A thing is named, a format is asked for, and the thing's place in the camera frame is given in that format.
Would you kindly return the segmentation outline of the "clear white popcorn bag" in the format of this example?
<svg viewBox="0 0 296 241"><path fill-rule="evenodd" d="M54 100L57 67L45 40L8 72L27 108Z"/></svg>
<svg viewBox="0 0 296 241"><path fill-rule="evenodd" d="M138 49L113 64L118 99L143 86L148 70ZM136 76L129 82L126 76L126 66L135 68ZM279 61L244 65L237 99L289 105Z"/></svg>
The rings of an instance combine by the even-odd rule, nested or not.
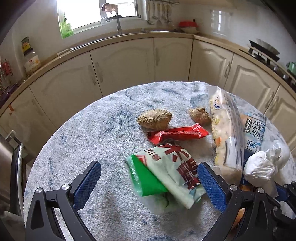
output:
<svg viewBox="0 0 296 241"><path fill-rule="evenodd" d="M215 148L215 172L230 185L239 185L244 161L244 137L239 110L222 88L210 85L209 106Z"/></svg>

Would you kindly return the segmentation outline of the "green electric pot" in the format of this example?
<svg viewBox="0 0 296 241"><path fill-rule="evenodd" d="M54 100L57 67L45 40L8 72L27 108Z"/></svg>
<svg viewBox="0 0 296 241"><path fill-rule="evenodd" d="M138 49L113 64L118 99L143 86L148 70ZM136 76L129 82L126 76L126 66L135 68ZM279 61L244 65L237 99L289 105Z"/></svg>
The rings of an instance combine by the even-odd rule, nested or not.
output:
<svg viewBox="0 0 296 241"><path fill-rule="evenodd" d="M296 78L296 64L292 61L287 63L287 71Z"/></svg>

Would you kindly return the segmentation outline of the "large jar yellow lid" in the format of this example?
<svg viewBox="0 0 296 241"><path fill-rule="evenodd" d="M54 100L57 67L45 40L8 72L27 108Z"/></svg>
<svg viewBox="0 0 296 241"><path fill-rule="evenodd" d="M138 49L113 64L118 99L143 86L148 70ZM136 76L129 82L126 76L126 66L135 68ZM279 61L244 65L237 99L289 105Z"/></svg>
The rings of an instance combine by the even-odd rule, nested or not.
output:
<svg viewBox="0 0 296 241"><path fill-rule="evenodd" d="M38 55L30 45L30 39L28 36L23 38L21 43L24 57L24 68L27 76L30 76L41 67L41 62Z"/></svg>

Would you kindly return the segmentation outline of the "white blue tablecloth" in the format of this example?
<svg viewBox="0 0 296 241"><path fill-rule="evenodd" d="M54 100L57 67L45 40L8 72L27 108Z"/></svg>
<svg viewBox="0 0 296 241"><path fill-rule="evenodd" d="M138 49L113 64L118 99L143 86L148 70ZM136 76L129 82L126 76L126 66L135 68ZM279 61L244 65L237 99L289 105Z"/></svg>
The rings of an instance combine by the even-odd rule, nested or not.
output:
<svg viewBox="0 0 296 241"><path fill-rule="evenodd" d="M137 117L149 109L172 113L171 126L190 126L190 108L206 107L204 82L154 82L110 94L72 116L43 146L27 181L23 213L34 192L71 183L92 161L102 175L79 211L96 240L202 240L220 213L208 196L191 209L153 214L135 194L124 161L152 145Z"/></svg>

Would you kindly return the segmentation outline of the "green white snack bag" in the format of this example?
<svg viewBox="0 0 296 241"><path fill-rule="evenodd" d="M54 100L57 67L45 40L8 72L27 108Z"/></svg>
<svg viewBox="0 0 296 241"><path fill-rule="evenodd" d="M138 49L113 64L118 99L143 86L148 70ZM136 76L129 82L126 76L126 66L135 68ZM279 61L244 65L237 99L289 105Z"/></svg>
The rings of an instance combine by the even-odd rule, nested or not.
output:
<svg viewBox="0 0 296 241"><path fill-rule="evenodd" d="M175 143L139 151L128 156L125 164L135 193L156 214L179 206L190 209L205 194L197 162Z"/></svg>

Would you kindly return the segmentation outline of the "cream lower cabinets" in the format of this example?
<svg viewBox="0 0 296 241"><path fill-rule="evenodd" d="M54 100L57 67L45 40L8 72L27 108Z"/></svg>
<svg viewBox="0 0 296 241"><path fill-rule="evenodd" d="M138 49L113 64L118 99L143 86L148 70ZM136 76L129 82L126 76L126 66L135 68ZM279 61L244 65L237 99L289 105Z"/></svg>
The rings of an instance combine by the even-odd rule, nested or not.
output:
<svg viewBox="0 0 296 241"><path fill-rule="evenodd" d="M38 154L71 116L111 93L155 81L203 81L248 101L295 150L295 93L272 70L217 40L134 34L87 44L27 78L1 108L1 133L14 130Z"/></svg>

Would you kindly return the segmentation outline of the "white crumpled tissue bag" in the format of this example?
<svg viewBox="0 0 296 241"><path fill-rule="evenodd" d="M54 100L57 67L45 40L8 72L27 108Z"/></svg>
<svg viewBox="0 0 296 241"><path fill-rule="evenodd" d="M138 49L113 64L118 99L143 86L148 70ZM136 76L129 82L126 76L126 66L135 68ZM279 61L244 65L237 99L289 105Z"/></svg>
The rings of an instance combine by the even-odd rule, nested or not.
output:
<svg viewBox="0 0 296 241"><path fill-rule="evenodd" d="M244 179L254 187L262 188L271 197L277 197L274 176L279 170L281 148L259 151L250 156L244 167Z"/></svg>

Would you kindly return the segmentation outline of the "black silver rice cooker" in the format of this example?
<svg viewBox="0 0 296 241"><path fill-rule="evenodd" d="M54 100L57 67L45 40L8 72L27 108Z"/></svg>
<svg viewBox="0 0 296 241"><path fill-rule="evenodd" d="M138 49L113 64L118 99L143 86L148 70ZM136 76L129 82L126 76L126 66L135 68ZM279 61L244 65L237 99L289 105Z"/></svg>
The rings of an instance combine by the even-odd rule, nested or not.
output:
<svg viewBox="0 0 296 241"><path fill-rule="evenodd" d="M0 142L0 189L1 209L10 209L11 189L11 164L13 158L13 147L1 136Z"/></svg>

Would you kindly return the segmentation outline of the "red lidded bowl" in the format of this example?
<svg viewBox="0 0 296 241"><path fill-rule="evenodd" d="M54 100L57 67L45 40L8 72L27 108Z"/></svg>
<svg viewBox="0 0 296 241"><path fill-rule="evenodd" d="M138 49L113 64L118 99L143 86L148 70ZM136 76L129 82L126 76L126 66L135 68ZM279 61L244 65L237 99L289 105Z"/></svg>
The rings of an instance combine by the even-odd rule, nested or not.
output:
<svg viewBox="0 0 296 241"><path fill-rule="evenodd" d="M199 33L198 25L197 25L195 19L192 20L192 21L181 21L181 22L179 22L179 28L184 33L194 34L194 35Z"/></svg>

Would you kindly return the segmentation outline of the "window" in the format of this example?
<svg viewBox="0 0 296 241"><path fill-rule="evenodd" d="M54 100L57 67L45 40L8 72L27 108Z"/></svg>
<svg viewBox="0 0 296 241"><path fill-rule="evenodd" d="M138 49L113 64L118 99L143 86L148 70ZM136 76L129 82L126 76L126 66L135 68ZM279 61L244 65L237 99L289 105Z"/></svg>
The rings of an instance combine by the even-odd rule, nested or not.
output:
<svg viewBox="0 0 296 241"><path fill-rule="evenodd" d="M116 22L101 20L104 16L119 14L123 22L145 19L147 15L145 1L56 1L56 5L59 26L66 15L74 34Z"/></svg>

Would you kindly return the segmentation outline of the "red candy wrapper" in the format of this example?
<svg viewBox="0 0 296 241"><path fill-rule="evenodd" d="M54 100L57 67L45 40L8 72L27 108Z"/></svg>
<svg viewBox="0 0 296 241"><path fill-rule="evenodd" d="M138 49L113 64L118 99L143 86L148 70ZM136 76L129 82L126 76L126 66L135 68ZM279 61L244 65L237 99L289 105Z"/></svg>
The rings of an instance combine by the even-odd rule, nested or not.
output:
<svg viewBox="0 0 296 241"><path fill-rule="evenodd" d="M206 137L208 134L209 132L206 129L196 123L192 126L170 128L165 131L149 131L147 132L147 138L154 145L158 145L170 139L176 141L198 140Z"/></svg>

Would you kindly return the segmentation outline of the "hanging utensil rail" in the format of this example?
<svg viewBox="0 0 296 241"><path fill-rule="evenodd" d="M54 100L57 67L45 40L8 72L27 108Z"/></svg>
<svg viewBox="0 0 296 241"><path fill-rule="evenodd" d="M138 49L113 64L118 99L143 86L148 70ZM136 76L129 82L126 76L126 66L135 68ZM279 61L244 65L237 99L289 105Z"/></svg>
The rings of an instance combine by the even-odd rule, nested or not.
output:
<svg viewBox="0 0 296 241"><path fill-rule="evenodd" d="M171 19L172 7L179 5L179 1L145 1L147 12L147 23L149 25L161 26L165 24L173 27Z"/></svg>

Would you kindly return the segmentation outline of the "blue milk packet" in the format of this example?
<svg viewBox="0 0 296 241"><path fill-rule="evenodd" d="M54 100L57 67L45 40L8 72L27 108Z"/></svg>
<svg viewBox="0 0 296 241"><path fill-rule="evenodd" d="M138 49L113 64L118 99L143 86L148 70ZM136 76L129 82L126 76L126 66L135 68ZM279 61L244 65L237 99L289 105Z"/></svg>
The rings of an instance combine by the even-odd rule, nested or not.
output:
<svg viewBox="0 0 296 241"><path fill-rule="evenodd" d="M266 127L266 116L262 113L243 113L240 117L245 139L245 164L250 156L261 150Z"/></svg>

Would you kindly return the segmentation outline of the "green dish soap bottle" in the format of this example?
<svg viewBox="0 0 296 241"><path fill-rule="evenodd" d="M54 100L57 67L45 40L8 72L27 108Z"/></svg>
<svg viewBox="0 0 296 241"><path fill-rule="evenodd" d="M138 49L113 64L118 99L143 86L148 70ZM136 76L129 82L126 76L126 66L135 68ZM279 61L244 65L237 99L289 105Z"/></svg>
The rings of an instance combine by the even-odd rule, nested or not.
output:
<svg viewBox="0 0 296 241"><path fill-rule="evenodd" d="M62 39L65 39L67 37L74 35L74 32L71 28L70 23L67 23L66 15L63 16L62 22L60 23L60 31L61 31Z"/></svg>

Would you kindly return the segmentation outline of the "chrome faucet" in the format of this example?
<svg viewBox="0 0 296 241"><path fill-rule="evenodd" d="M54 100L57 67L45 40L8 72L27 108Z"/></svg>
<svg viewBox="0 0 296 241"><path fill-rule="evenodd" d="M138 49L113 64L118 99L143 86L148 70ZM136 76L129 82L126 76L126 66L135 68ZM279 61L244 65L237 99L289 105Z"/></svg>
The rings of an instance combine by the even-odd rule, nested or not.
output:
<svg viewBox="0 0 296 241"><path fill-rule="evenodd" d="M120 18L121 18L121 15L116 14L111 17L104 16L103 18L101 18L101 20L105 20L106 22L110 22L111 20L116 20L117 34L122 35L122 27L120 25Z"/></svg>

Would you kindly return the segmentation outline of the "metal trolley rack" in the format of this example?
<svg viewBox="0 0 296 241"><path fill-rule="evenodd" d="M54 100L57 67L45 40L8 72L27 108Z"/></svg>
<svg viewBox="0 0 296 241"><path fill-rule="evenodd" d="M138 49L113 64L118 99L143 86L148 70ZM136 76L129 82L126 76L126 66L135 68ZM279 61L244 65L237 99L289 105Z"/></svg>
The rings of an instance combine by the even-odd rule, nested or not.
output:
<svg viewBox="0 0 296 241"><path fill-rule="evenodd" d="M27 150L24 144L16 137L16 132L11 130L5 137L11 154L9 164L9 212L21 216L23 218L23 199L25 195L25 187L27 183L27 167L25 162L25 156Z"/></svg>

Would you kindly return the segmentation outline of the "small ginger piece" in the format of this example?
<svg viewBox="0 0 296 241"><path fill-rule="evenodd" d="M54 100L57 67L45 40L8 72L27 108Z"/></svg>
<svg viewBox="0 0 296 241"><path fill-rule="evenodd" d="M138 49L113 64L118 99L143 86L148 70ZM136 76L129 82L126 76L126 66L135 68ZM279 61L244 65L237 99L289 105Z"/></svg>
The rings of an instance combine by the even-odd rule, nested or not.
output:
<svg viewBox="0 0 296 241"><path fill-rule="evenodd" d="M210 115L205 108L192 108L188 111L190 118L202 126L209 126L211 124Z"/></svg>

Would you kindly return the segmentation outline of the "steel wok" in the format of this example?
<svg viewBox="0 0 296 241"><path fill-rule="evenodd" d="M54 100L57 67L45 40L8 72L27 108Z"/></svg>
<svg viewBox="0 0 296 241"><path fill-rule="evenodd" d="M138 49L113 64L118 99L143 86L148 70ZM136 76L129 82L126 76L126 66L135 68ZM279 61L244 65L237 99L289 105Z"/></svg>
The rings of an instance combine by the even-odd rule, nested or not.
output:
<svg viewBox="0 0 296 241"><path fill-rule="evenodd" d="M256 42L250 40L250 44L252 47L259 50L263 54L266 54L274 61L277 62L280 59L279 58L280 52L276 48L274 48L272 45L268 44L267 42L260 39L256 39Z"/></svg>

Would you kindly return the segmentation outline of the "red utensil rack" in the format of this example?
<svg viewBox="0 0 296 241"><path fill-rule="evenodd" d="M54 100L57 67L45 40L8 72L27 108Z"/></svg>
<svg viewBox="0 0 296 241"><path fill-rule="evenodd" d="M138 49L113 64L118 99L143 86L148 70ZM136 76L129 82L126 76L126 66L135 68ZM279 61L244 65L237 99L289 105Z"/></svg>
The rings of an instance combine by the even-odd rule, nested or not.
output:
<svg viewBox="0 0 296 241"><path fill-rule="evenodd" d="M5 102L17 88L17 84L11 80L12 77L13 72L9 61L1 57L1 103Z"/></svg>

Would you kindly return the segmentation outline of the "stainless steel sink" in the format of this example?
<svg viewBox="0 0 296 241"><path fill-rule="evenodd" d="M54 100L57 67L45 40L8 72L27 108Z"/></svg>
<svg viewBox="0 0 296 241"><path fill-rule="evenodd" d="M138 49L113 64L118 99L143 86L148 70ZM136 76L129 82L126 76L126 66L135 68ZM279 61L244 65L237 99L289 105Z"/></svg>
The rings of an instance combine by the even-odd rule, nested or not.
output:
<svg viewBox="0 0 296 241"><path fill-rule="evenodd" d="M115 38L115 37L123 37L127 35L133 35L133 34L140 34L140 33L150 33L150 32L173 32L173 29L168 29L168 28L141 28L141 29L129 29L129 30L124 30L121 34L118 32L110 32L110 33L105 33L99 36L91 37L89 39L86 39L84 41L80 41L79 43L70 46L70 48L64 49L60 52L58 52L56 55L57 57L71 51L75 51L76 49L82 48L83 46L90 45L93 43L97 43L99 41L107 40L110 38Z"/></svg>

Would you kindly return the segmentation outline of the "white crumpled tissue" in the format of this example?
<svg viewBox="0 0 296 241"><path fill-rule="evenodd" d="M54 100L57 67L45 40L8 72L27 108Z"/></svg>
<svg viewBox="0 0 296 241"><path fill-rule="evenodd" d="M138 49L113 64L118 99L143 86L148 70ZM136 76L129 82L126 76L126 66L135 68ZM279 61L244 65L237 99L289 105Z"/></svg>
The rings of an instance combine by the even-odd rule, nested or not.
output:
<svg viewBox="0 0 296 241"><path fill-rule="evenodd" d="M282 169L290 158L288 146L280 141L263 141L261 146L260 178L264 181L271 181L272 178Z"/></svg>

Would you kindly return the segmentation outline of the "large ginger piece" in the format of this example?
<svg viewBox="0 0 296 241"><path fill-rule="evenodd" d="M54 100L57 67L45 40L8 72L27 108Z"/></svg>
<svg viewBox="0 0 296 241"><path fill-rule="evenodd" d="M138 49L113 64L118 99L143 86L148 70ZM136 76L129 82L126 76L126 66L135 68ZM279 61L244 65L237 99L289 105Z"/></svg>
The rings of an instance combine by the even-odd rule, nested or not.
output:
<svg viewBox="0 0 296 241"><path fill-rule="evenodd" d="M167 110L153 109L143 112L137 123L144 128L156 131L164 131L168 128L173 115Z"/></svg>

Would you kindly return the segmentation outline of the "gas stove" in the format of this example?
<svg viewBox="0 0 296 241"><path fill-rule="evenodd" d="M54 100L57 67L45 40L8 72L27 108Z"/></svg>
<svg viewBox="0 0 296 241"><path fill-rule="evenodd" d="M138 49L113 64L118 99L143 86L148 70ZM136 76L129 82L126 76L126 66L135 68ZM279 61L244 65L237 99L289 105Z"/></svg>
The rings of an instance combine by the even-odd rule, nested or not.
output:
<svg viewBox="0 0 296 241"><path fill-rule="evenodd" d="M245 51L243 49L239 49L239 50L243 53L246 53L246 54L252 56L256 60L260 61L262 64L267 66L274 73L276 73L280 78L282 78L295 91L294 76L290 72L288 72L288 70L285 69L282 65L277 63L271 57L269 57L267 54L259 51L258 49L254 48L254 47L250 47L248 51Z"/></svg>

